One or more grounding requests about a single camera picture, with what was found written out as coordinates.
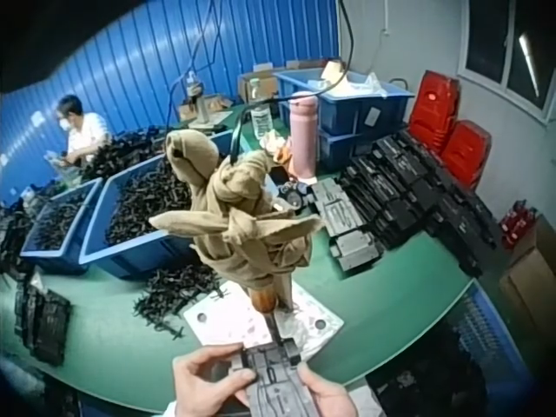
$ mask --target red chair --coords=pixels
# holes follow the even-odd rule
[[[426,71],[409,117],[409,132],[439,155],[455,123],[459,103],[458,80]]]
[[[463,185],[475,189],[491,145],[490,133],[470,120],[459,120],[440,157],[453,176]]]

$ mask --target cardboard box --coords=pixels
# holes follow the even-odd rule
[[[205,96],[204,99],[209,114],[228,109],[233,104],[231,100],[218,94]],[[178,108],[178,111],[180,113],[180,122],[186,122],[197,118],[197,110],[194,106],[183,104]]]
[[[516,246],[500,288],[540,337],[556,346],[556,233],[544,216]]]
[[[278,82],[274,76],[275,72],[284,70],[303,70],[307,68],[323,68],[328,59],[314,59],[302,61],[288,61],[286,67],[274,68],[272,63],[259,63],[253,67],[253,72],[241,74],[238,80],[237,91],[244,103],[249,103],[251,97],[251,84],[249,80],[259,78],[261,89],[265,96],[272,97],[278,94]]]

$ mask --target cloth-wrapped tool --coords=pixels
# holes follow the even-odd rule
[[[310,236],[323,226],[321,219],[273,210],[264,188],[272,160],[263,151],[249,152],[234,165],[228,157],[219,166],[214,143],[186,129],[168,134],[166,156],[177,178],[191,187],[191,210],[169,211],[150,223],[192,237],[205,264],[262,296],[263,313],[274,310],[274,293],[291,308],[291,274],[308,265]]]

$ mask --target blue corrugated wall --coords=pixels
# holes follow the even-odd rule
[[[169,85],[188,67],[210,3],[148,1],[98,32],[49,79],[2,96],[0,153],[8,163],[0,167],[0,199],[13,202],[12,188],[19,195],[54,176],[43,155],[66,148],[55,117],[65,94],[78,95],[85,111],[103,115],[114,132],[164,124]],[[235,97],[238,76],[256,63],[339,55],[335,0],[214,0],[214,6],[193,62],[208,93]],[[176,89],[175,106],[184,94]],[[34,127],[37,111],[45,122]]]

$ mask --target face mask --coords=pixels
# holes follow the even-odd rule
[[[71,125],[70,122],[68,122],[68,119],[60,119],[60,127],[65,131],[70,130]]]

